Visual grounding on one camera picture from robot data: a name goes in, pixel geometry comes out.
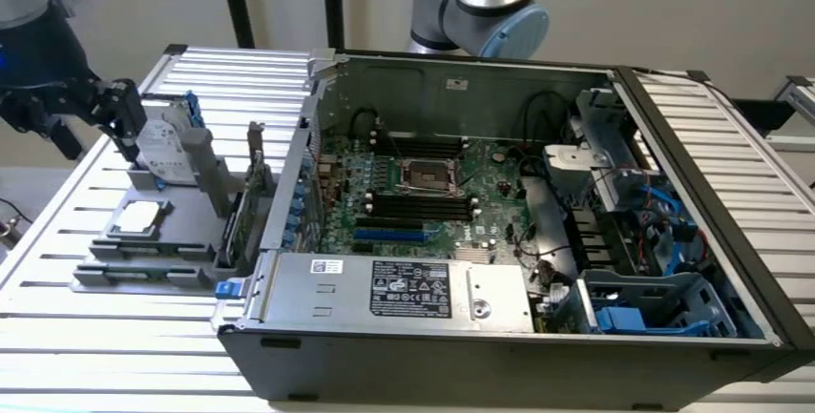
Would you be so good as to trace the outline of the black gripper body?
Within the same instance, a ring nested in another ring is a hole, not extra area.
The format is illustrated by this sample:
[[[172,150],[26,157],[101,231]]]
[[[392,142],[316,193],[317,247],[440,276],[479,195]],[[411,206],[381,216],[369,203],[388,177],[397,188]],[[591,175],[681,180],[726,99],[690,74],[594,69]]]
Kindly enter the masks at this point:
[[[2,118],[15,130],[50,139],[53,116],[92,121],[100,81],[57,2],[2,30]]]

